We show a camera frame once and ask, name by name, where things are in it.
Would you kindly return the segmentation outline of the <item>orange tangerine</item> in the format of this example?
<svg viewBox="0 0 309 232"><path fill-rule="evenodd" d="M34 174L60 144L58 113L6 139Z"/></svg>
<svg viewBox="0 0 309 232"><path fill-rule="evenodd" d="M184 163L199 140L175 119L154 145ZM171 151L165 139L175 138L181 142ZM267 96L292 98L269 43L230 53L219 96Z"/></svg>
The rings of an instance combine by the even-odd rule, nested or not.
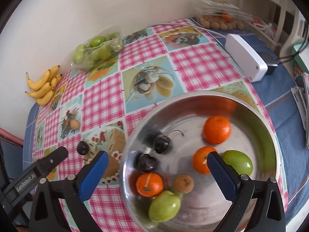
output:
<svg viewBox="0 0 309 232"><path fill-rule="evenodd" d="M136 181L137 192L144 197L156 197L163 188L163 180L156 173L141 174Z"/></svg>
<svg viewBox="0 0 309 232"><path fill-rule="evenodd" d="M203 127L203 135L207 142L219 145L225 142L232 132L230 121L223 116L212 116Z"/></svg>
<svg viewBox="0 0 309 232"><path fill-rule="evenodd" d="M193 168L200 174L206 175L210 174L210 170L207 166L207 157L209 153L217 151L211 146L204 146L198 149L193 155L192 162Z"/></svg>

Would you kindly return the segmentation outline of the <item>plastic tray of green fruits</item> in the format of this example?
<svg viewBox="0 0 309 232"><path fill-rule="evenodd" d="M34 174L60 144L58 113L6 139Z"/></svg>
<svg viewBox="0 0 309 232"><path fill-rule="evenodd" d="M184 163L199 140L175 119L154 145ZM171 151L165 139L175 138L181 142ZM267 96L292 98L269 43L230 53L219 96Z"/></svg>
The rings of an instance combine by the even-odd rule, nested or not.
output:
<svg viewBox="0 0 309 232"><path fill-rule="evenodd" d="M71 68L90 71L100 62L118 55L123 48L120 26L111 26L75 48L70 56Z"/></svg>

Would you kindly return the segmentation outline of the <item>checkered fruit-print tablecloth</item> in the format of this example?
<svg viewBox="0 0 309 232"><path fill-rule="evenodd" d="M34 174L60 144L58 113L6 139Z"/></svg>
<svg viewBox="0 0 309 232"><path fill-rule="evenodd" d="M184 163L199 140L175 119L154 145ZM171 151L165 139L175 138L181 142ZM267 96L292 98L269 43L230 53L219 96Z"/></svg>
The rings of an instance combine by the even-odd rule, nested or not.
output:
<svg viewBox="0 0 309 232"><path fill-rule="evenodd" d="M34 105L24 138L24 167L65 146L69 152L50 180L64 179L85 161L74 146L82 139L105 149L112 165L85 205L102 231L138 231L121 201L119 166L127 138L160 103L185 92L213 90L235 96L270 116L251 82L223 49L224 40L190 19L151 26L124 39L122 51L90 71L62 74L50 102ZM70 120L80 128L73 131Z"/></svg>

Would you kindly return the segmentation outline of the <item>silver metal bowl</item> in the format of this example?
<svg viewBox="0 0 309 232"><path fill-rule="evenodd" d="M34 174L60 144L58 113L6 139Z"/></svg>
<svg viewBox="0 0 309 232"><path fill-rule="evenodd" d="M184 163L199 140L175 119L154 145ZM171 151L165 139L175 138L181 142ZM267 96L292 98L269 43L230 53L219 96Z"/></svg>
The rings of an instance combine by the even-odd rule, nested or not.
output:
<svg viewBox="0 0 309 232"><path fill-rule="evenodd" d="M121 194L142 231L285 231L275 134L222 92L176 96L140 121Z"/></svg>

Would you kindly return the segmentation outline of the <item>dark cherry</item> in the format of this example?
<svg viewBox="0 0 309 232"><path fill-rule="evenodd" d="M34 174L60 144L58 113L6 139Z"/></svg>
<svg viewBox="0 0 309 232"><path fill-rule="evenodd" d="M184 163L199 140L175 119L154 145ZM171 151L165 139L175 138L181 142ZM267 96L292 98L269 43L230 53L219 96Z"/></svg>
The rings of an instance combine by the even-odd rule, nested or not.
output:
<svg viewBox="0 0 309 232"><path fill-rule="evenodd" d="M158 166L156 158L149 154L141 154L137 159L137 167L142 172L153 172Z"/></svg>
<svg viewBox="0 0 309 232"><path fill-rule="evenodd" d="M89 150L90 150L90 147L89 145L87 144L87 142L81 140L77 147L76 147L76 150L77 150L77 153L80 154L81 156L85 156Z"/></svg>
<svg viewBox="0 0 309 232"><path fill-rule="evenodd" d="M184 137L184 132L179 130L179 129L171 130L171 131L167 132L166 134L164 134L163 132L157 131L155 133L155 137L154 137L154 141L153 141L153 148L154 148L156 153L158 153L158 154L168 154L168 153L170 153L170 151L172 150L172 141L171 141L169 135L172 132L179 132L182 135L182 137Z"/></svg>

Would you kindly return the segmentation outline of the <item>book stack at right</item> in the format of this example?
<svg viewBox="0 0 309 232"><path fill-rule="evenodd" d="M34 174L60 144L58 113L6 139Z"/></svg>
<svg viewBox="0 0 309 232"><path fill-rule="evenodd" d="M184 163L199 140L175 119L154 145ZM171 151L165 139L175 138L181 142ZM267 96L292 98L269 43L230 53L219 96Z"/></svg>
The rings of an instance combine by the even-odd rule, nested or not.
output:
<svg viewBox="0 0 309 232"><path fill-rule="evenodd" d="M308 148L308 43L303 47L297 44L293 47L293 75L296 86L291 93L299 111L305 135L305 147Z"/></svg>

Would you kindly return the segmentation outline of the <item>dark cherry top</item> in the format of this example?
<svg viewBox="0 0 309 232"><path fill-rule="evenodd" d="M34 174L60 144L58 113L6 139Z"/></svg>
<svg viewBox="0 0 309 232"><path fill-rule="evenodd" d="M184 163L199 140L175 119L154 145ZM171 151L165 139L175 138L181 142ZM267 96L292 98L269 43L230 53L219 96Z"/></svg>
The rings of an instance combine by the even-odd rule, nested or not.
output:
<svg viewBox="0 0 309 232"><path fill-rule="evenodd" d="M171 131L167 132L166 134L164 134L163 132L157 131L155 133L155 137L154 137L154 141L153 141L153 148L154 148L156 153L158 153L158 154L168 154L168 153L170 153L170 151L172 150L172 141L171 141L169 135L172 132L179 132L182 135L182 137L184 137L184 132L179 130L179 129L171 130Z"/></svg>

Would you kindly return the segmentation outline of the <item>yellow banana bunch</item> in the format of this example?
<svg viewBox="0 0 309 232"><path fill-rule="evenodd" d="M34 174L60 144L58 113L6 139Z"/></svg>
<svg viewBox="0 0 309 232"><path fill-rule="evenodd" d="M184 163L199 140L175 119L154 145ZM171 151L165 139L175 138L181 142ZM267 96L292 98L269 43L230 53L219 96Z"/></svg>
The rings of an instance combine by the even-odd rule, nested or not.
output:
<svg viewBox="0 0 309 232"><path fill-rule="evenodd" d="M26 82L30 91L25 93L33 98L39 106L45 106L54 96L55 88L62 80L62 74L58 73L60 65L53 66L45 71L41 78L33 81L26 72Z"/></svg>

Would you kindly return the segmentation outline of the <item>brown longan fruit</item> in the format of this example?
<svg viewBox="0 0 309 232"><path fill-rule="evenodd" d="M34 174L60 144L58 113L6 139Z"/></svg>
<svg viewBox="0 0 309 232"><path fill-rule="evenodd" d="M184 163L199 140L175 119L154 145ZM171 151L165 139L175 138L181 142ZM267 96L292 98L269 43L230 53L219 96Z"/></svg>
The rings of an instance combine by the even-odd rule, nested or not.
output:
<svg viewBox="0 0 309 232"><path fill-rule="evenodd" d="M182 194L190 193L194 188L194 180L190 175L180 174L174 181L174 188Z"/></svg>

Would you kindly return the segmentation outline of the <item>black power adapter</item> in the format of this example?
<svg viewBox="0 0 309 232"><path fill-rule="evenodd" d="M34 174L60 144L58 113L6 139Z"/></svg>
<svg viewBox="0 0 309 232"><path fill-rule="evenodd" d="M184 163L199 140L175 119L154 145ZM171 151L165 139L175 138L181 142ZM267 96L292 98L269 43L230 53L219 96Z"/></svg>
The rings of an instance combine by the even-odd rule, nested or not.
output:
<svg viewBox="0 0 309 232"><path fill-rule="evenodd" d="M263 61L266 63L268 69L265 73L265 75L271 75L275 69L279 66L279 63L277 60L272 57L268 52L258 51L258 55L263 59Z"/></svg>

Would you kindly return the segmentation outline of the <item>green mango fruit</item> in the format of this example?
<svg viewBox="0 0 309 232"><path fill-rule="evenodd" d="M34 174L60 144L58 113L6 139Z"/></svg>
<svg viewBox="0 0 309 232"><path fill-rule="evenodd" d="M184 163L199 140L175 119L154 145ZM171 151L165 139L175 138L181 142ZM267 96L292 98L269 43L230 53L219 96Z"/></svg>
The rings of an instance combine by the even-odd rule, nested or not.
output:
<svg viewBox="0 0 309 232"><path fill-rule="evenodd" d="M253 164L245 153L237 150L227 150L223 153L222 159L227 165L232 166L238 174L250 176L253 171Z"/></svg>
<svg viewBox="0 0 309 232"><path fill-rule="evenodd" d="M181 207L181 198L171 191L163 191L151 202L148 217L156 223L166 222L177 215Z"/></svg>

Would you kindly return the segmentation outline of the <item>white plastic box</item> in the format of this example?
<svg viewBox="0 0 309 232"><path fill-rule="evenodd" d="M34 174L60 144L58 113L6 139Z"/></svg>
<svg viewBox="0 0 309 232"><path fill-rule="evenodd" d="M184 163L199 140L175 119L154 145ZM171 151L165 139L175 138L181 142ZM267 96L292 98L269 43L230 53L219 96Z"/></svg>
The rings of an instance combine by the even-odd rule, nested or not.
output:
<svg viewBox="0 0 309 232"><path fill-rule="evenodd" d="M268 71L262 57L240 35L228 34L225 49L250 82L261 81Z"/></svg>

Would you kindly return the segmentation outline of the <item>bag of nuts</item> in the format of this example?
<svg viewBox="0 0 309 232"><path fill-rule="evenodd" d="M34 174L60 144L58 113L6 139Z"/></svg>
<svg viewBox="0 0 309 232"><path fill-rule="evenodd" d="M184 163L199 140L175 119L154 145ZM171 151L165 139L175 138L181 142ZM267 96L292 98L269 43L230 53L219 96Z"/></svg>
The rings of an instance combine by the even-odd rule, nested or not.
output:
<svg viewBox="0 0 309 232"><path fill-rule="evenodd" d="M274 46L278 45L279 38L273 23L266 23L261 18L248 14L234 4L212 0L192 0L191 4L196 11L198 23L207 29L240 30L248 25L265 37Z"/></svg>

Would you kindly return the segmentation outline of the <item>white chair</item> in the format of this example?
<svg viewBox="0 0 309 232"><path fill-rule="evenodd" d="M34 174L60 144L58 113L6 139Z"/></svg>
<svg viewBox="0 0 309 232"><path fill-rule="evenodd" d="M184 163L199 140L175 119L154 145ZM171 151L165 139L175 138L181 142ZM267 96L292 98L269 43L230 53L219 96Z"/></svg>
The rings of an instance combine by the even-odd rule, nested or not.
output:
<svg viewBox="0 0 309 232"><path fill-rule="evenodd" d="M280 56L289 55L306 37L306 22L292 0L239 0L252 15L246 26Z"/></svg>

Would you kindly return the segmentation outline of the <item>tan longan fruit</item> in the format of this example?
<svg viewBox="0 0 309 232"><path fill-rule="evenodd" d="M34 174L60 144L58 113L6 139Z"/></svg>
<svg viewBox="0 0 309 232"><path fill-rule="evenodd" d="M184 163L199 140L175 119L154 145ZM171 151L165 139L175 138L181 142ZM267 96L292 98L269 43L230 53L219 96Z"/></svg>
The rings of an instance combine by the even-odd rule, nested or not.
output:
<svg viewBox="0 0 309 232"><path fill-rule="evenodd" d="M80 128L80 122L77 119L70 120L70 128L76 131Z"/></svg>

